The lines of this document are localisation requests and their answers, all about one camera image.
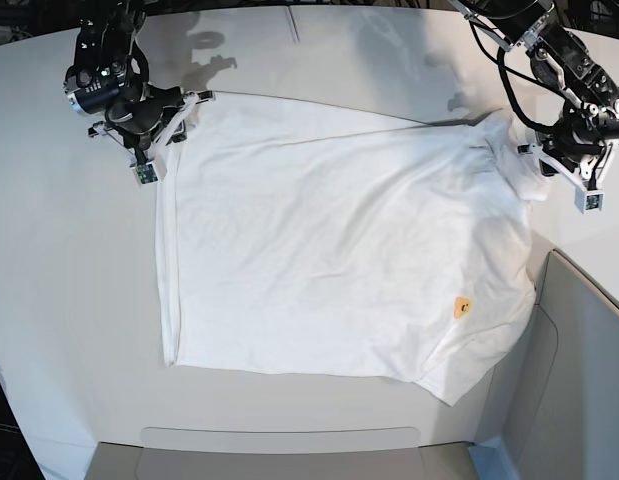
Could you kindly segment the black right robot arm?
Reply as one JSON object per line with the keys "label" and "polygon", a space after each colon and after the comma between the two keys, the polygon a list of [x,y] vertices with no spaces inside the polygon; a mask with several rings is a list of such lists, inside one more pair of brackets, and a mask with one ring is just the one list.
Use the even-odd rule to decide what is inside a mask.
{"label": "black right robot arm", "polygon": [[150,83],[149,62],[137,42],[146,6],[145,1],[80,1],[74,60],[63,83],[75,111],[103,117],[89,129],[91,136],[100,130],[115,132],[122,146],[138,157],[161,140],[185,140],[184,123],[178,122],[168,134],[169,122],[188,100],[202,103],[213,98],[211,91],[163,89]]}

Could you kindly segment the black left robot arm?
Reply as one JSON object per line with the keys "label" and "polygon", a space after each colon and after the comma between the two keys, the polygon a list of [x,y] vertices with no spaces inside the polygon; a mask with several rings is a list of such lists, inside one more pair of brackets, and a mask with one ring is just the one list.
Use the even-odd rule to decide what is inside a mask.
{"label": "black left robot arm", "polygon": [[[590,56],[585,44],[560,23],[552,1],[453,1],[472,33],[483,32],[498,44],[491,58],[511,109],[535,134],[545,155],[544,174],[561,168],[577,174],[587,190],[603,181],[619,147],[619,85]],[[552,125],[531,120],[516,99],[509,76],[516,72],[505,55],[523,47],[533,76],[518,77],[563,100]]]}

